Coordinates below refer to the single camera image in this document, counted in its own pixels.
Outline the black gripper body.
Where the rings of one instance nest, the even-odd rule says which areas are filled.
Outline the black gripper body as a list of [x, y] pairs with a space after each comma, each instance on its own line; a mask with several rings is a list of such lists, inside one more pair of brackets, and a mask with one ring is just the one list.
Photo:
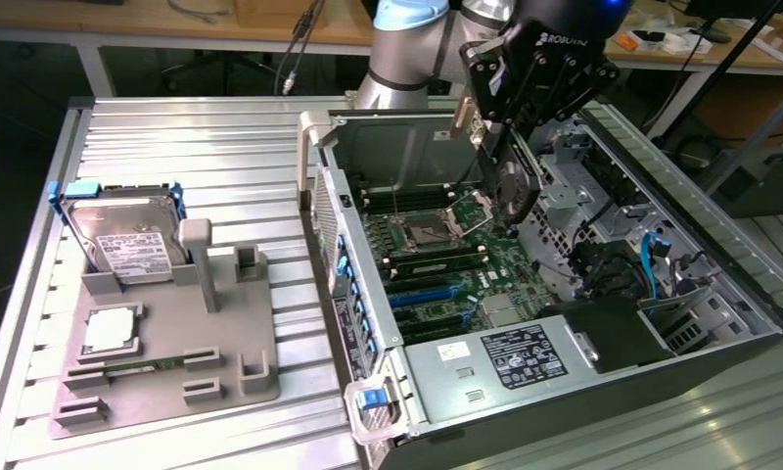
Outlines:
[[618, 1], [516, 1], [502, 31], [506, 62], [529, 65], [541, 54], [594, 60], [618, 29]]

